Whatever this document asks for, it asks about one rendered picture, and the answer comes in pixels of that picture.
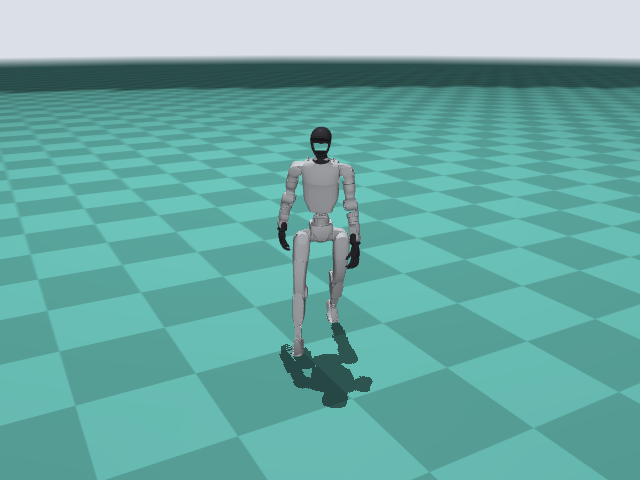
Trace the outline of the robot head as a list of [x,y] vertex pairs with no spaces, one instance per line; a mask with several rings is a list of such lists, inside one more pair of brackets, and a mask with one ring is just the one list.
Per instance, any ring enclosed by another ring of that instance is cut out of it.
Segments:
[[[314,163],[316,163],[316,164],[326,164],[326,163],[328,163],[330,161],[330,160],[326,161],[324,159],[327,158],[327,153],[328,153],[329,148],[330,148],[331,139],[332,139],[331,132],[326,127],[317,127],[312,131],[312,134],[311,134],[311,137],[310,137],[311,148],[312,148],[313,153],[316,155],[316,158],[318,159],[318,160],[314,160],[313,159]],[[326,151],[322,151],[322,150],[315,151],[313,143],[320,143],[320,144],[327,143],[328,144],[328,148],[327,148]]]

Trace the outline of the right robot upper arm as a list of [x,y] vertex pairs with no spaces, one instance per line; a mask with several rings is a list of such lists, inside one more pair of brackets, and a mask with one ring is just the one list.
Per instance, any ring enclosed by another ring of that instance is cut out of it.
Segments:
[[296,200],[295,189],[298,184],[299,176],[302,174],[302,167],[304,161],[292,162],[286,180],[286,192],[283,197],[283,202],[293,204]]

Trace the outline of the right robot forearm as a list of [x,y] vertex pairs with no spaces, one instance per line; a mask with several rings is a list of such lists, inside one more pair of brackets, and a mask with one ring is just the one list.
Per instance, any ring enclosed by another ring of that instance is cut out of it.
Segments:
[[284,197],[285,192],[282,195],[282,200],[281,200],[281,205],[280,205],[281,208],[280,208],[280,212],[279,212],[279,219],[277,221],[277,224],[278,224],[278,226],[280,228],[281,228],[281,224],[283,222],[286,222],[287,226],[288,226],[288,219],[289,219],[290,209],[292,208],[292,204],[288,204],[288,203],[283,202],[283,197]]

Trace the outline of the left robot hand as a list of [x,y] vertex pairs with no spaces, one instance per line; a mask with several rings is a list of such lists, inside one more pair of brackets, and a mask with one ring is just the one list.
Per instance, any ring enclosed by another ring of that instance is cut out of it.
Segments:
[[345,260],[348,260],[350,258],[350,256],[351,256],[350,263],[345,266],[345,267],[348,267],[347,269],[355,268],[359,263],[359,256],[360,256],[359,245],[360,245],[360,242],[356,241],[356,235],[354,233],[350,235],[350,244],[352,245],[351,252],[345,258]]

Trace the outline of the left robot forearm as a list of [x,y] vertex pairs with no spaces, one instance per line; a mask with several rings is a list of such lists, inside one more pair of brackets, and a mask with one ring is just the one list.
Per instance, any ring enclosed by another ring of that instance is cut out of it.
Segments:
[[[350,235],[354,233],[356,235],[356,241],[360,242],[361,235],[360,235],[360,225],[359,225],[358,217],[359,217],[358,203],[357,203],[357,200],[356,200],[356,210],[347,213],[347,218],[348,218],[348,226],[349,226]],[[349,235],[349,240],[350,240],[350,235]]]

